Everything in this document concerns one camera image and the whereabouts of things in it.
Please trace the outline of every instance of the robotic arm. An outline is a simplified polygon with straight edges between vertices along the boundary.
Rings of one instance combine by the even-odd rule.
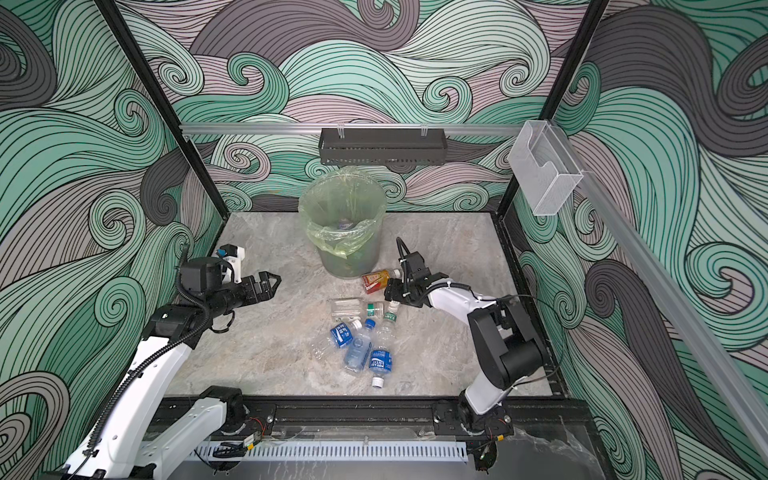
[[[479,425],[480,417],[502,401],[515,382],[549,360],[544,342],[516,296],[476,295],[469,285],[430,272],[424,257],[411,253],[399,237],[397,246],[402,280],[389,279],[384,297],[416,308],[444,310],[469,325],[482,371],[461,393],[466,407],[462,421],[468,428]]]
[[[186,253],[182,254],[176,279],[180,302],[154,311],[128,372],[94,428],[62,471],[43,478],[164,480],[211,432],[222,425],[231,425],[232,430],[240,426],[244,417],[241,391],[214,386],[200,395],[186,416],[141,447],[170,381],[205,330],[226,332],[236,308],[271,300],[280,285],[280,277],[269,272],[259,272],[258,280],[253,275],[241,277],[243,248],[224,245],[218,253],[220,258],[188,262]],[[226,328],[216,330],[213,319],[222,315],[231,315],[231,320]]]

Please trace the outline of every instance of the gray marble surface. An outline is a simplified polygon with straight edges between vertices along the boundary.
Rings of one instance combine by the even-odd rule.
[[[397,236],[411,251],[419,251],[433,272],[472,285],[476,293],[515,292],[488,214],[387,214],[379,267],[397,266]],[[268,270],[281,275],[283,283],[271,301],[238,309],[228,333],[203,335],[170,384],[169,395],[196,395],[221,385],[250,395],[453,396],[480,372],[465,323],[440,310],[407,306],[398,315],[392,375],[383,389],[371,387],[367,370],[359,376],[344,372],[341,353],[317,361],[309,343],[333,326],[328,299],[383,300],[383,291],[366,296],[359,279],[329,275],[298,214],[234,214],[219,243],[245,247],[243,275]],[[541,375],[539,369],[533,376]],[[519,386],[512,395],[549,396],[551,390],[541,380]]]

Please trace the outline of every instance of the aluminum rail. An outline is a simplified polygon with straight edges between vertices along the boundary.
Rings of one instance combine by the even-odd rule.
[[[522,124],[309,124],[282,122],[197,122],[182,123],[185,135],[320,135],[324,128],[442,128],[446,135],[478,135],[512,137],[520,133]]]

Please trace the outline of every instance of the wall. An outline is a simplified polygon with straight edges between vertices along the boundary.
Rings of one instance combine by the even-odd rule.
[[[0,0],[0,477],[84,438],[221,218],[92,0]]]
[[[539,115],[588,0],[118,3],[183,122],[520,124]],[[318,140],[197,142],[232,210],[295,210],[329,170]],[[444,167],[368,170],[390,210],[495,210],[505,140],[453,138]]]
[[[768,5],[658,0],[608,14],[556,121],[766,396]],[[619,478],[768,478],[589,200],[577,190],[549,218],[514,203],[521,264]]]

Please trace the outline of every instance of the juice bottle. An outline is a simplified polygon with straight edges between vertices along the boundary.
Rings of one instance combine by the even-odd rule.
[[[378,272],[366,273],[362,276],[362,288],[366,293],[378,292],[386,288],[386,283],[390,278],[402,278],[402,272],[399,268],[389,270],[379,270]]]

